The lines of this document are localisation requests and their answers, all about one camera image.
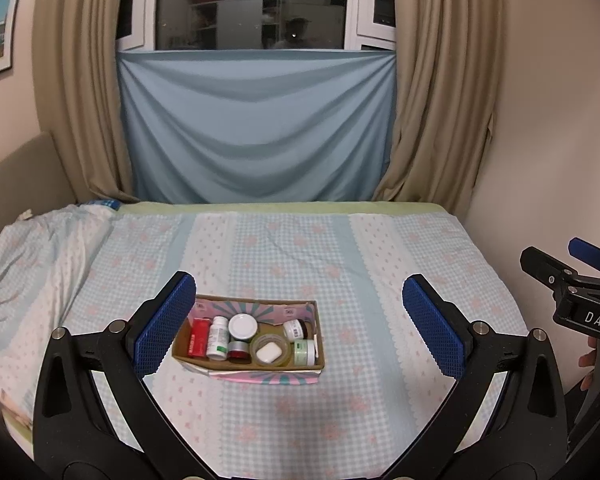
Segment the bed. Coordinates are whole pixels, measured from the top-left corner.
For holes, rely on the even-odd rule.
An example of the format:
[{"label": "bed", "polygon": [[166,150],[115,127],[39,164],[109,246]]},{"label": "bed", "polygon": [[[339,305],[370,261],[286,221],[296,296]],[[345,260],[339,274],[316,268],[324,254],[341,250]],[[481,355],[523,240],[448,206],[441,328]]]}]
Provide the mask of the bed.
[{"label": "bed", "polygon": [[[402,307],[410,274],[469,320],[527,333],[504,284],[436,205],[139,203],[115,212],[74,202],[48,136],[0,163],[0,402],[24,446],[51,330],[128,319],[176,270],[191,273],[200,294],[320,308],[326,368],[317,384],[215,380],[170,356],[145,378],[184,439],[228,478],[374,478],[404,451],[453,382]],[[35,216],[15,221],[27,209]],[[118,436],[137,447],[95,375]],[[464,446],[479,438],[503,379]]]}]

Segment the beige headboard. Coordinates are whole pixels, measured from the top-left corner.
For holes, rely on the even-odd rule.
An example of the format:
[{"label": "beige headboard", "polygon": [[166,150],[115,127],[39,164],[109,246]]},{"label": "beige headboard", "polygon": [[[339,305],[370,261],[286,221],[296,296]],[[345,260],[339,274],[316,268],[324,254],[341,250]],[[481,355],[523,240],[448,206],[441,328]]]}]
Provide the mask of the beige headboard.
[{"label": "beige headboard", "polygon": [[0,161],[0,232],[31,209],[34,215],[75,203],[49,134],[40,134]]}]

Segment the cream wall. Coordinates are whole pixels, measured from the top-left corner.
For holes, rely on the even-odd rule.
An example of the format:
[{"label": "cream wall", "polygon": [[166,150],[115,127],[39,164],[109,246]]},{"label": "cream wall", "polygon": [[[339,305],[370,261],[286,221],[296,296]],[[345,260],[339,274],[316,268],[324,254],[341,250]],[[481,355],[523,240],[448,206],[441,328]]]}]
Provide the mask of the cream wall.
[{"label": "cream wall", "polygon": [[13,68],[0,73],[0,158],[39,132],[33,93],[31,32],[35,0],[19,0],[13,37]]},{"label": "cream wall", "polygon": [[465,222],[529,328],[550,334],[565,386],[586,338],[553,323],[551,293],[520,270],[529,245],[581,272],[578,236],[600,245],[600,0],[507,0],[494,139]]}]

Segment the curtain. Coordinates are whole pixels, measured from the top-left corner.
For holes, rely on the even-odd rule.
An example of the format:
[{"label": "curtain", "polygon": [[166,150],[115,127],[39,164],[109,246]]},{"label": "curtain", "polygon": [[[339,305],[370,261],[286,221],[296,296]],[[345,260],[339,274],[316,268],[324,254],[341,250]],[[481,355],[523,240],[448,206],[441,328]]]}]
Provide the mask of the curtain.
[{"label": "curtain", "polygon": [[462,218],[494,108],[503,0],[395,0],[395,10],[396,120],[374,199],[435,202]]},{"label": "curtain", "polygon": [[380,182],[393,52],[120,52],[118,71],[142,200],[365,201]]},{"label": "curtain", "polygon": [[40,129],[52,134],[78,200],[133,201],[120,119],[120,0],[36,0],[33,81]]}]

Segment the tissue box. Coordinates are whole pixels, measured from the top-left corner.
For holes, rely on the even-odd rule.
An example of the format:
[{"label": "tissue box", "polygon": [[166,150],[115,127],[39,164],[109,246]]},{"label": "tissue box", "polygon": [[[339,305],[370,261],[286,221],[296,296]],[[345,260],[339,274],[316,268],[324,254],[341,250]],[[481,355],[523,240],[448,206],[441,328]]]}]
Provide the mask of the tissue box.
[{"label": "tissue box", "polygon": [[[267,368],[256,363],[238,364],[227,361],[213,361],[206,357],[188,357],[191,325],[195,318],[213,318],[223,316],[228,319],[235,314],[251,314],[258,322],[258,333],[277,333],[284,335],[282,324],[291,319],[304,321],[308,337],[317,343],[318,355],[313,366],[296,367],[293,352],[290,361],[276,368]],[[224,298],[219,296],[197,295],[189,316],[182,324],[171,346],[171,355],[195,372],[228,381],[256,384],[312,384],[317,383],[324,369],[324,350],[322,332],[318,318],[318,306],[315,301],[276,301],[245,300],[242,298]]]}]

